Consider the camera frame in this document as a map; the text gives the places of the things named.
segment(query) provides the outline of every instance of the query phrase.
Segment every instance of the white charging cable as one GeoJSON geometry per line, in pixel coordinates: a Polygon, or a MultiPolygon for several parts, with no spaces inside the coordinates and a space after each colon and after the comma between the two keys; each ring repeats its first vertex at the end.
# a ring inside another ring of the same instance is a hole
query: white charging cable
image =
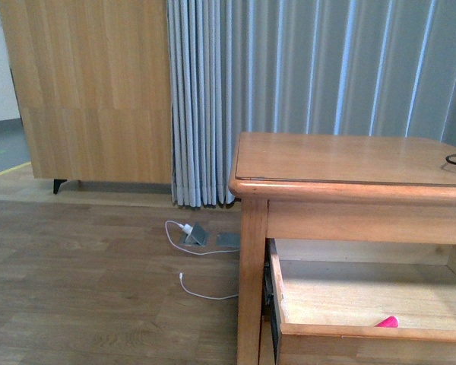
{"type": "Polygon", "coordinates": [[[190,253],[192,255],[197,255],[197,256],[204,256],[204,255],[213,255],[214,253],[228,253],[228,252],[238,252],[239,251],[239,249],[225,249],[225,250],[210,251],[210,252],[193,252],[193,251],[189,251],[188,249],[183,249],[182,247],[177,246],[173,242],[173,240],[170,238],[169,230],[167,229],[168,223],[173,223],[173,224],[177,225],[179,228],[182,229],[182,232],[186,233],[187,235],[189,235],[191,233],[192,227],[189,224],[183,225],[176,221],[166,221],[166,223],[164,224],[164,227],[166,228],[166,235],[167,235],[167,238],[169,239],[170,244],[173,245],[174,247],[176,247],[177,249],[180,249],[183,252],[187,252],[187,253],[190,253]]]}
{"type": "MultiPolygon", "coordinates": [[[[197,256],[204,256],[204,255],[212,255],[214,253],[227,253],[227,252],[238,252],[239,249],[226,249],[226,250],[220,250],[220,251],[210,251],[210,252],[192,252],[192,251],[189,251],[188,249],[183,249],[182,247],[179,247],[177,246],[173,240],[170,238],[170,234],[169,234],[169,230],[167,229],[167,224],[168,223],[172,223],[172,224],[175,224],[176,226],[178,226],[179,228],[182,229],[182,232],[184,232],[185,234],[187,234],[189,236],[189,234],[191,234],[192,232],[192,227],[189,225],[189,224],[180,224],[176,221],[166,221],[166,223],[164,224],[164,227],[166,228],[166,235],[167,235],[167,238],[169,239],[169,242],[171,245],[173,245],[175,248],[183,251],[183,252],[187,252],[187,253],[190,253],[192,255],[197,255],[197,256]]],[[[182,289],[184,289],[184,291],[188,294],[191,294],[191,295],[194,295],[195,297],[200,297],[200,298],[203,298],[203,299],[211,299],[211,300],[225,300],[225,299],[231,299],[231,298],[236,298],[238,296],[238,294],[234,294],[234,295],[229,295],[228,297],[221,297],[221,298],[217,298],[217,297],[207,297],[205,295],[201,295],[201,294],[197,294],[197,293],[193,293],[192,291],[188,290],[185,286],[184,286],[184,283],[182,282],[182,273],[180,272],[179,273],[179,281],[181,282],[181,287],[182,289]]]]}
{"type": "Polygon", "coordinates": [[[184,283],[182,282],[182,273],[181,272],[179,273],[179,281],[181,282],[182,289],[184,289],[184,291],[186,293],[194,295],[195,297],[200,297],[203,299],[211,299],[211,300],[225,300],[225,299],[236,298],[238,296],[238,294],[234,294],[234,295],[229,295],[228,297],[217,298],[217,297],[206,297],[205,295],[193,293],[192,291],[186,289],[186,287],[184,286],[184,283]]]}

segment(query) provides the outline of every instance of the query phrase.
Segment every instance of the cabinet door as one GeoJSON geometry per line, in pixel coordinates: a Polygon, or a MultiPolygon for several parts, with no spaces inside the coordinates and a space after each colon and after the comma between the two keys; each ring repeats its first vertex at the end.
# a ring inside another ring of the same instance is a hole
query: cabinet door
{"type": "Polygon", "coordinates": [[[164,0],[0,0],[38,178],[169,183],[164,0]]]}

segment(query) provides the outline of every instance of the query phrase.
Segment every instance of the wooden drawer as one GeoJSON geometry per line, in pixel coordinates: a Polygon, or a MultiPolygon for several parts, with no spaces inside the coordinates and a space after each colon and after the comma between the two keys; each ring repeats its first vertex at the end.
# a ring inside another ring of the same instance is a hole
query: wooden drawer
{"type": "Polygon", "coordinates": [[[269,245],[277,364],[456,365],[456,246],[269,245]]]}

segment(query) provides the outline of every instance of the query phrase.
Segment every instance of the black cabinet foot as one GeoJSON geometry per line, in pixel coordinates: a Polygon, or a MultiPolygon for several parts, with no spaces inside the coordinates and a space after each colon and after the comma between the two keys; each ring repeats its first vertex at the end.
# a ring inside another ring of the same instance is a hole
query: black cabinet foot
{"type": "Polygon", "coordinates": [[[67,180],[63,179],[54,179],[54,188],[52,189],[52,192],[54,192],[54,195],[58,193],[59,191],[59,186],[61,186],[62,183],[65,183],[67,180]]]}

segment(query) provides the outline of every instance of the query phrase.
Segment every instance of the wooden cabinet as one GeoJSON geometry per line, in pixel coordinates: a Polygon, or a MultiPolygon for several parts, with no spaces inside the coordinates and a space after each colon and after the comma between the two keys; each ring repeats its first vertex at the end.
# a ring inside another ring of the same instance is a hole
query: wooden cabinet
{"type": "Polygon", "coordinates": [[[242,133],[238,364],[261,358],[275,240],[277,365],[456,365],[450,154],[424,138],[242,133]],[[374,327],[392,315],[400,328],[374,327]]]}
{"type": "Polygon", "coordinates": [[[0,0],[38,178],[170,183],[164,0],[0,0]]]}

